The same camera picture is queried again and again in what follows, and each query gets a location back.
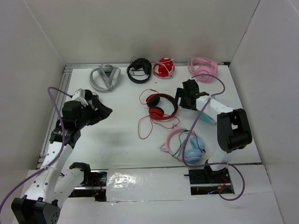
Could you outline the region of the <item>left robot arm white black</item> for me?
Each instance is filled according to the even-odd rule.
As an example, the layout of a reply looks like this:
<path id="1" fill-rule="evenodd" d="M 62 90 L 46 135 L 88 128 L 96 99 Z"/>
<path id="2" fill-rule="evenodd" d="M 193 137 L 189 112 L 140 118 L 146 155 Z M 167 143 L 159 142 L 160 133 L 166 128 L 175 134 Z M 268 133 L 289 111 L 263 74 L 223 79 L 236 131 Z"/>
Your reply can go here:
<path id="1" fill-rule="evenodd" d="M 56 224 L 63 203 L 78 186 L 92 182 L 89 164 L 64 165 L 81 136 L 81 130 L 109 117 L 112 109 L 103 105 L 90 90 L 77 90 L 57 110 L 58 120 L 50 135 L 47 154 L 41 168 L 31 176 L 33 183 L 21 198 L 15 198 L 11 209 L 20 224 Z"/>

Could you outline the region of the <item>red black headphones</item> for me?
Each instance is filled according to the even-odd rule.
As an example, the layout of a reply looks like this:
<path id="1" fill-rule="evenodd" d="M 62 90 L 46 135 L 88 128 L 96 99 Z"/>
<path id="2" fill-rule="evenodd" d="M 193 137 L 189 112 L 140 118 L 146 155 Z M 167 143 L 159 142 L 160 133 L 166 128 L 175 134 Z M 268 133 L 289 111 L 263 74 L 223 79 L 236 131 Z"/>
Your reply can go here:
<path id="1" fill-rule="evenodd" d="M 154 93 L 148 95 L 148 97 L 143 102 L 141 97 L 146 91 L 151 91 Z M 168 95 L 165 93 L 159 93 L 158 91 L 156 91 L 154 89 L 145 89 L 144 91 L 141 92 L 138 99 L 142 105 L 146 105 L 148 108 L 148 114 L 146 116 L 140 118 L 138 121 L 138 124 L 137 124 L 137 134 L 140 139 L 145 140 L 151 135 L 151 133 L 153 131 L 154 124 L 159 125 L 159 126 L 163 127 L 164 129 L 170 130 L 170 129 L 172 129 L 172 127 L 167 127 L 167 126 L 163 125 L 161 122 L 175 119 L 177 122 L 174 124 L 173 127 L 177 127 L 179 125 L 180 120 L 176 116 L 177 112 L 178 112 L 178 103 L 176 102 L 175 98 L 172 97 L 171 95 Z M 171 105 L 173 107 L 172 113 L 170 113 L 170 114 L 165 113 L 163 108 L 159 106 L 159 103 L 161 102 L 162 99 L 165 99 L 171 103 Z M 146 136 L 142 137 L 140 127 L 141 127 L 141 122 L 145 119 L 149 119 L 150 130 Z"/>

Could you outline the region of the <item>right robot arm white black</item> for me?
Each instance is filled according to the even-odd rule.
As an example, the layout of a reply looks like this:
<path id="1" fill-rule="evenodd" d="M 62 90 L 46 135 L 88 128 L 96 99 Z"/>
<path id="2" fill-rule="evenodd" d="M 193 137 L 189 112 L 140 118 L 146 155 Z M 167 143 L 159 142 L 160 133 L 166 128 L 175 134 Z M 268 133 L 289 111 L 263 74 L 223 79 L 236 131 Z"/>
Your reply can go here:
<path id="1" fill-rule="evenodd" d="M 253 140 L 247 114 L 244 109 L 234 109 L 218 102 L 214 97 L 226 90 L 222 81 L 222 90 L 208 94 L 200 92 L 199 85 L 194 78 L 183 82 L 182 88 L 177 88 L 175 100 L 185 109 L 198 110 L 199 114 L 193 122 L 186 139 L 193 133 L 193 129 L 203 113 L 216 121 L 218 146 L 213 155 L 202 165 L 189 163 L 185 158 L 186 144 L 183 144 L 182 160 L 190 168 L 204 168 L 204 178 L 209 183 L 216 182 L 220 172 L 230 166 L 232 156 L 236 150 L 245 148 Z"/>

